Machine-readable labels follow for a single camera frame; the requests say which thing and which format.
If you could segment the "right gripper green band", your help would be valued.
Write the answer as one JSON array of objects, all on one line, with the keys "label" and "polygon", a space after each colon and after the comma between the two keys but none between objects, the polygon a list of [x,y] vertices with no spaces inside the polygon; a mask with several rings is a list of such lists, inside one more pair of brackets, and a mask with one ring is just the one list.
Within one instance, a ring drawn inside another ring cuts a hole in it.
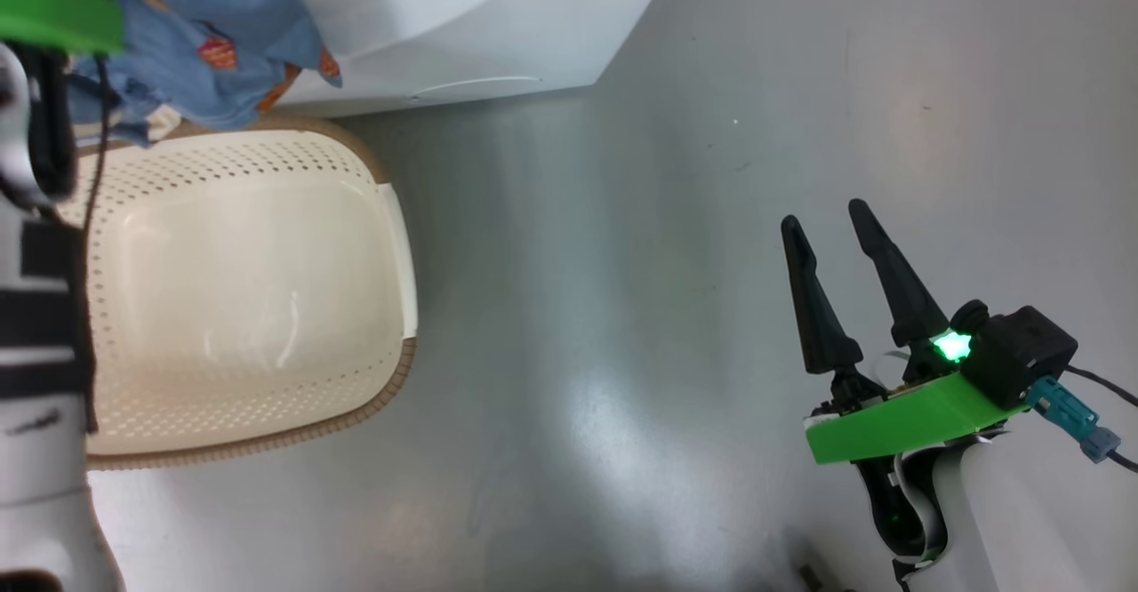
[{"label": "right gripper green band", "polygon": [[[887,235],[869,204],[848,204],[861,252],[869,257],[893,316],[890,334],[897,348],[932,342],[950,320],[922,283],[898,244]],[[820,376],[856,370],[864,360],[858,342],[846,336],[817,276],[817,258],[794,215],[781,220],[791,299],[805,372]],[[1023,403],[1000,409],[956,372],[851,413],[805,419],[814,462],[833,464],[894,457],[971,436],[1026,410]]]}]

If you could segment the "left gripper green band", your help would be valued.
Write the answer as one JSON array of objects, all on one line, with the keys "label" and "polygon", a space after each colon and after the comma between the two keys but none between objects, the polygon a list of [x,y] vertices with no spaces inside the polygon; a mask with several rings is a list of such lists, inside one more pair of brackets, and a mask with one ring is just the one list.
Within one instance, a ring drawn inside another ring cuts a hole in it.
[{"label": "left gripper green band", "polygon": [[124,20],[115,0],[1,0],[1,36],[69,54],[113,56],[124,50]]}]

